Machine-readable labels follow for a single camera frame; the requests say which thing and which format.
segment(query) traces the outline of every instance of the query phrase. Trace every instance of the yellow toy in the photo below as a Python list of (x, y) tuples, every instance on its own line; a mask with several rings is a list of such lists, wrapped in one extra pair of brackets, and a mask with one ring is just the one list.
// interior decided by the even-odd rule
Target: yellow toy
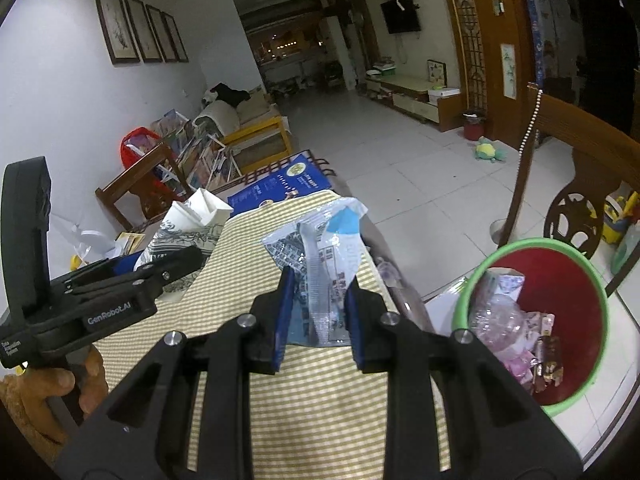
[(617, 244), (625, 235), (629, 226), (630, 216), (638, 203), (638, 193), (633, 193), (629, 200), (623, 196), (613, 199), (607, 196), (604, 206), (604, 225), (602, 238), (607, 244)]
[(492, 142), (486, 137), (480, 137), (478, 139), (475, 155), (476, 158), (490, 160), (491, 162), (495, 162), (496, 160), (504, 160), (506, 158), (503, 150), (496, 150)]

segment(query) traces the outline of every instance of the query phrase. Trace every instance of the white wall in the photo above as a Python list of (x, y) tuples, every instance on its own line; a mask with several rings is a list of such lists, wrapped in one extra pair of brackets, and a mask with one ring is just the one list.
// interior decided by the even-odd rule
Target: white wall
[[(95, 0), (17, 0), (0, 27), (0, 82), (0, 171), (45, 155), (53, 212), (109, 235), (120, 229), (94, 191), (122, 171), (120, 139), (171, 108), (194, 116), (206, 88), (197, 62), (113, 66)], [(54, 231), (49, 251), (53, 275), (68, 270)]]
[(174, 17), (207, 87), (222, 82), (238, 90), (262, 85), (254, 54), (233, 0), (178, 0)]
[(342, 66), (342, 77), (344, 78), (344, 85), (347, 90), (353, 90), (356, 88), (356, 73), (351, 63), (351, 57), (349, 56), (349, 49), (347, 43), (344, 41), (344, 34), (340, 27), (340, 21), (337, 16), (329, 16), (322, 19), (326, 22), (327, 29), (331, 35), (332, 42), (335, 48), (335, 55), (340, 61)]
[[(395, 60), (396, 73), (426, 78), (427, 59), (435, 59), (446, 63), (448, 85), (460, 86), (458, 56), (446, 0), (414, 0), (420, 5), (417, 12), (422, 31), (393, 35), (386, 30), (380, 9), (380, 4), (385, 0), (366, 1), (376, 29), (380, 53)], [(397, 36), (401, 37), (404, 50), (398, 47)]]

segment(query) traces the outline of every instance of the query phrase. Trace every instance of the sofa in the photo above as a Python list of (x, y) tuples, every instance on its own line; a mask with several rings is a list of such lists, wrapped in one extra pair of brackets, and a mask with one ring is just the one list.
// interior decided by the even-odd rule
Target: sofa
[(291, 155), (292, 139), (288, 123), (278, 106), (262, 87), (249, 92), (250, 98), (238, 104), (215, 100), (195, 118), (207, 123), (207, 131), (229, 146), (242, 173), (249, 173)]

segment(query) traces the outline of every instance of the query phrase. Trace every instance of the finger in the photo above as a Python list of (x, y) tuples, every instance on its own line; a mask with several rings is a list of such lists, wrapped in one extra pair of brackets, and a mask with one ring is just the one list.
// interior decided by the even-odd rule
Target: finger
[(31, 424), (39, 433), (64, 444), (68, 436), (51, 413), (45, 399), (68, 394), (75, 383), (73, 374), (67, 370), (43, 368), (28, 369), (20, 377), (23, 378), (20, 382), (20, 397)]
[(97, 377), (100, 374), (100, 371), (104, 371), (102, 356), (94, 346), (91, 346), (89, 353), (84, 360), (84, 367), (91, 377)]
[(20, 376), (20, 391), (32, 399), (63, 397), (74, 389), (76, 378), (62, 368), (27, 368)]
[(96, 377), (88, 376), (84, 380), (80, 393), (80, 408), (85, 416), (95, 410), (109, 393), (107, 381), (104, 379), (104, 370)]

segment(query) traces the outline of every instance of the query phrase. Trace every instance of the wall-mounted tv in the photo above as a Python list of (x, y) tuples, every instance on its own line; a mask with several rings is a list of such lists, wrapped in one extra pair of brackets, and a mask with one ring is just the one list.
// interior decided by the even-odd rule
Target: wall-mounted tv
[(418, 13), (415, 11), (414, 0), (390, 0), (380, 5), (385, 15), (386, 30), (389, 34), (400, 32), (418, 32), (422, 30)]

